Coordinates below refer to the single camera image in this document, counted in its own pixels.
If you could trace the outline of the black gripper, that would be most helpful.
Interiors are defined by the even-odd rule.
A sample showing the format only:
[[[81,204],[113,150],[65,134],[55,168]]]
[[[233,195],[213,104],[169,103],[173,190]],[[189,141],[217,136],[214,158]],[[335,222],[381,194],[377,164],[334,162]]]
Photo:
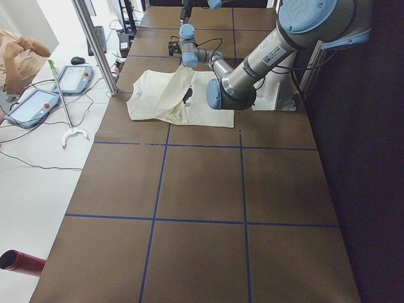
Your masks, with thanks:
[[[191,17],[192,9],[193,9],[192,0],[182,0],[182,8],[181,8],[181,14],[180,14],[181,22],[189,21],[189,18]]]

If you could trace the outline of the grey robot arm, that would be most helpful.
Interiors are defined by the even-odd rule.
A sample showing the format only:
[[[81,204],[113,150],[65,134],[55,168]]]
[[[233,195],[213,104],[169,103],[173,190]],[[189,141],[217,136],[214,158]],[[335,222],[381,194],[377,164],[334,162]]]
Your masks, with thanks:
[[[293,52],[318,41],[324,51],[366,43],[373,7],[373,1],[281,1],[275,29],[235,69],[217,50],[197,46],[195,29],[184,16],[179,30],[182,62],[189,68],[207,64],[214,72],[206,91],[212,109],[248,109],[256,99],[254,84]]]
[[[220,8],[223,5],[223,3],[229,3],[229,1],[207,0],[206,4],[203,4],[201,1],[196,1],[196,0],[182,0],[180,23],[181,23],[181,25],[188,23],[194,7],[216,10],[216,9]]]

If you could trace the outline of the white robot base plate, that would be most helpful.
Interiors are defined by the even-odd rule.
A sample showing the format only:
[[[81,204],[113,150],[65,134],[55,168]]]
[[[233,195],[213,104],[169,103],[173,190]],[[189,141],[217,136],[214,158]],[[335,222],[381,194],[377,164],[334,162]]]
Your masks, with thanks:
[[[296,111],[294,100],[294,85],[291,68],[295,53],[284,59],[278,67],[273,68],[254,87],[256,100],[252,105],[254,111]]]

